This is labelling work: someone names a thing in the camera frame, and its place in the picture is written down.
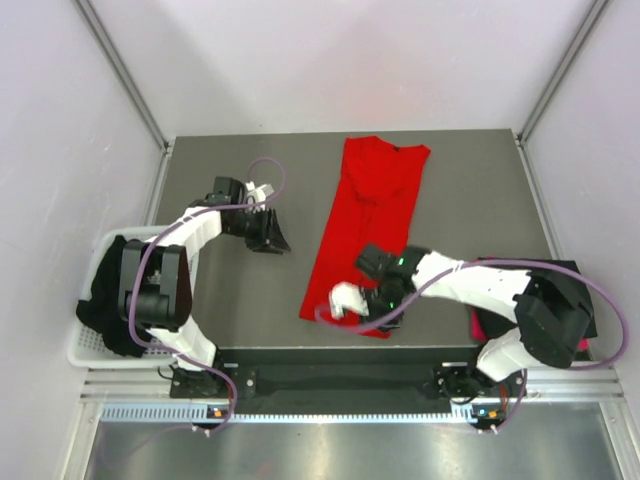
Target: robotic arm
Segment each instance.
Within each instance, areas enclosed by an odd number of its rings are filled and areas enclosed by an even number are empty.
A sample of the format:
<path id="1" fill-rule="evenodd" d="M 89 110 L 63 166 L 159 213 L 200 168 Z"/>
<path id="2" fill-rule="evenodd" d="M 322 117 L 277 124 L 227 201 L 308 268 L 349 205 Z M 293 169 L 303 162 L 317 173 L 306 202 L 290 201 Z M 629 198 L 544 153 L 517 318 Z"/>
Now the robotic arm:
<path id="1" fill-rule="evenodd" d="M 221 364 L 216 346 L 207 339 L 191 315 L 192 293 L 189 261 L 220 234 L 245 239 L 254 252 L 283 254 L 291 251 L 284 239 L 274 209 L 266 206 L 207 211 L 222 205 L 244 205 L 264 201 L 273 193 L 271 185 L 256 187 L 228 177 L 216 177 L 213 191 L 196 200 L 175 223 L 181 223 L 152 252 L 145 269 L 136 308 L 136 327 L 145 329 L 164 345 L 204 365 Z M 133 285 L 146 247 L 154 240 L 129 241 L 122 256 L 118 309 L 127 319 Z M 199 394 L 215 394 L 220 379 L 177 356 L 181 384 L 197 386 Z"/>
<path id="2" fill-rule="evenodd" d="M 356 267 L 378 281 L 375 288 L 349 283 L 330 293 L 331 313 L 340 318 L 345 310 L 368 323 L 392 312 L 402 300 L 439 273 L 459 268 L 454 260 L 437 252 L 407 247 L 400 256 L 367 246 Z M 513 324 L 499 338 L 482 347 L 468 380 L 477 389 L 493 386 L 521 369 L 539 365 L 568 368 L 593 320 L 591 301 L 575 281 L 555 272 L 472 267 L 455 271 L 421 294 L 441 297 L 495 312 Z M 397 328 L 402 314 L 381 327 Z"/>

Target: gray table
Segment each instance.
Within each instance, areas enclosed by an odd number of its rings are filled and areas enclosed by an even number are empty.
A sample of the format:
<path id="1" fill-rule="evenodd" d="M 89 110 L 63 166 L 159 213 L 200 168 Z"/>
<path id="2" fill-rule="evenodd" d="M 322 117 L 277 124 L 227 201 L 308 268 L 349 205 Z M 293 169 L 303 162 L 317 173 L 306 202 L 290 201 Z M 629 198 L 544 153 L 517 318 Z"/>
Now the gray table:
<path id="1" fill-rule="evenodd" d="M 287 169 L 287 189 L 274 206 L 293 252 L 251 253 L 236 238 L 220 238 L 201 253 L 193 313 L 221 347 L 466 346 L 469 315 L 459 304 L 414 304 L 389 340 L 336 332 L 298 318 L 339 180 L 350 133 L 180 137 L 160 200 L 158 224 L 179 216 L 210 191 L 216 175 L 245 178 L 260 156 Z M 382 132 L 397 145 L 432 149 L 410 241 L 446 255 L 549 257 L 544 232 L 512 133 L 508 130 Z M 256 179 L 278 185 L 275 167 Z"/>

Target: black garment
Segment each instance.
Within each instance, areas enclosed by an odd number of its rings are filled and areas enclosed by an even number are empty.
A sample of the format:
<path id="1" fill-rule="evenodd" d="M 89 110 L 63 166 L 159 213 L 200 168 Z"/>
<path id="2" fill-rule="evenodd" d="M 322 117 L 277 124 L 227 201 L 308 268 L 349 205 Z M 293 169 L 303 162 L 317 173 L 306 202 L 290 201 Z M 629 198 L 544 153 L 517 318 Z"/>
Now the black garment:
<path id="1" fill-rule="evenodd" d="M 129 335 L 127 322 L 118 314 L 118 290 L 122 251 L 127 241 L 118 235 L 104 254 L 91 284 L 91 300 L 80 300 L 76 315 L 80 321 L 102 335 L 105 346 L 118 355 L 141 357 L 145 348 Z M 136 329 L 144 341 L 151 340 L 145 330 Z"/>

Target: white panel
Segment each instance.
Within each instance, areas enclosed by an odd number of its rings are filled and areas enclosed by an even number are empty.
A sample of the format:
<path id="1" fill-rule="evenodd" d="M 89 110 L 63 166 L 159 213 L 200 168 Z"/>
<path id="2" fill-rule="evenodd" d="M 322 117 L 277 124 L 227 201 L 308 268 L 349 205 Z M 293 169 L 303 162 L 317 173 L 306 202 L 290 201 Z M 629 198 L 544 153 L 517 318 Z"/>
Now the white panel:
<path id="1" fill-rule="evenodd" d="M 615 294 L 631 320 L 618 365 L 640 421 L 640 2 L 612 2 L 530 142 L 535 171 L 564 255 Z M 599 350 L 620 342 L 598 299 Z"/>
<path id="2" fill-rule="evenodd" d="M 169 136 L 520 128 L 590 0 L 94 0 Z"/>
<path id="3" fill-rule="evenodd" d="M 94 240 L 138 223 L 159 150 L 69 0 L 0 7 L 0 478 L 60 467 L 66 342 Z"/>

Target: white basket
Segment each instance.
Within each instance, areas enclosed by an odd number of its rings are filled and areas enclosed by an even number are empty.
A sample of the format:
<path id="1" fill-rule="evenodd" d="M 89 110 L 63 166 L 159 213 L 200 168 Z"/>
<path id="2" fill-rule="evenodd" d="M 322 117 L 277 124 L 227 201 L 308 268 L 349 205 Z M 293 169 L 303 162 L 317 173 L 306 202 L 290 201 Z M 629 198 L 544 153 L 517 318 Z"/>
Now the white basket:
<path id="1" fill-rule="evenodd" d="M 98 266 L 117 235 L 122 235 L 127 240 L 147 240 L 158 235 L 165 228 L 167 227 L 132 227 L 113 230 L 107 233 L 93 251 L 80 298 L 82 300 L 89 300 L 91 298 L 91 284 L 98 271 Z M 191 262 L 189 262 L 189 276 L 192 290 L 195 288 L 197 272 L 198 254 L 196 253 Z M 71 342 L 67 349 L 67 358 L 69 362 L 76 367 L 96 369 L 155 368 L 169 365 L 173 362 L 170 353 L 159 349 L 149 349 L 141 358 L 117 355 L 105 347 L 102 341 L 102 335 L 83 325 L 77 318 L 75 320 Z M 153 338 L 151 343 L 158 343 L 158 341 Z"/>

